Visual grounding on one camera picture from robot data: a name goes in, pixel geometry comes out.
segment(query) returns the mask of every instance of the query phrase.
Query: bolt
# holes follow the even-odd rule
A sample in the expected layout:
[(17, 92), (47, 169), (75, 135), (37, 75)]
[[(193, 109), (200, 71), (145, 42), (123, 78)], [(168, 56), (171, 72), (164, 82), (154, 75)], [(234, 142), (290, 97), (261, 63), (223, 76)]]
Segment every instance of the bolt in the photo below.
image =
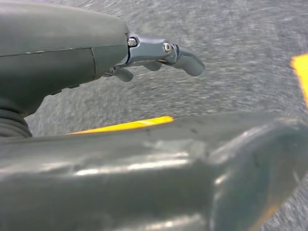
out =
[(170, 54), (172, 51), (172, 46), (169, 42), (164, 42), (164, 51), (167, 54)]
[(137, 44), (135, 38), (129, 38), (127, 43), (128, 44), (128, 47), (135, 47)]

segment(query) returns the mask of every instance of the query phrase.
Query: asphalt road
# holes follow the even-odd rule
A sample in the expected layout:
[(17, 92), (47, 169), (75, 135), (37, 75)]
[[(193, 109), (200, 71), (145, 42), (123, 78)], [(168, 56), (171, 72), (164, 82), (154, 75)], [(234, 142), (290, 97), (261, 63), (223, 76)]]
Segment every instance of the asphalt road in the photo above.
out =
[[(130, 83), (98, 81), (47, 97), (27, 118), (36, 136), (171, 115), (279, 111), (306, 117), (292, 56), (308, 53), (306, 0), (50, 0), (125, 19), (131, 31), (187, 46), (201, 77), (134, 68)], [(261, 231), (308, 230), (308, 180)]]

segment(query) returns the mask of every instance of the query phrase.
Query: gray asphalt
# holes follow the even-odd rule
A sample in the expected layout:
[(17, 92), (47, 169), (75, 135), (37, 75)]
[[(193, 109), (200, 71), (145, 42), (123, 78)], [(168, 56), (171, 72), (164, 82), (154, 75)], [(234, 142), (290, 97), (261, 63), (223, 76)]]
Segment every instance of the gray asphalt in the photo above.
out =
[[(306, 0), (49, 0), (123, 18), (131, 31), (187, 46), (206, 65), (201, 77), (134, 68), (130, 83), (98, 81), (47, 97), (27, 118), (34, 135), (132, 120), (229, 111), (279, 111), (306, 118), (290, 66), (308, 53)], [(308, 180), (260, 231), (308, 230)]]

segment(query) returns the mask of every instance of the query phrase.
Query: yellow line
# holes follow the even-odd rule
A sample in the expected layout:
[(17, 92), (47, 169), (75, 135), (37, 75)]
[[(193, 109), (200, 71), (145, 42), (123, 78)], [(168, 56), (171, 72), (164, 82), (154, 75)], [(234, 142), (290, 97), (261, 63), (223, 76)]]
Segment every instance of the yellow line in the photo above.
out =
[(84, 134), (84, 133), (95, 133), (95, 132), (104, 132), (104, 131), (119, 131), (119, 130), (127, 130), (127, 129), (134, 129), (134, 128), (143, 128), (148, 126), (153, 126), (158, 124), (165, 124), (172, 122), (173, 118), (171, 116), (162, 116), (159, 118), (139, 120), (134, 122), (129, 122), (125, 124), (117, 124), (103, 128), (91, 129), (86, 131), (78, 131), (72, 134)]
[(308, 54), (293, 57), (291, 65), (297, 76), (306, 106), (308, 107)]

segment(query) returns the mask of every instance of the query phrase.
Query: yellow road marking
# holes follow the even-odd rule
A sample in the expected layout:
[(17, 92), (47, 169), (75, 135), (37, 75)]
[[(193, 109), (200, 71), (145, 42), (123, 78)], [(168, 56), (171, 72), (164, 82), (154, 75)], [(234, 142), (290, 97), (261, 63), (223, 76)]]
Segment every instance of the yellow road marking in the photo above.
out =
[(306, 105), (308, 107), (308, 54), (293, 57), (291, 64), (297, 76)]
[(103, 131), (119, 131), (119, 130), (127, 130), (127, 129), (134, 129), (134, 128), (144, 128), (148, 126), (153, 126), (158, 124), (165, 124), (172, 122), (174, 118), (171, 116), (162, 116), (159, 118), (139, 120), (134, 122), (129, 122), (125, 124), (117, 124), (103, 128), (96, 128), (86, 131), (78, 131), (73, 132), (72, 134), (83, 134), (83, 133), (95, 133), (95, 132), (103, 132)]

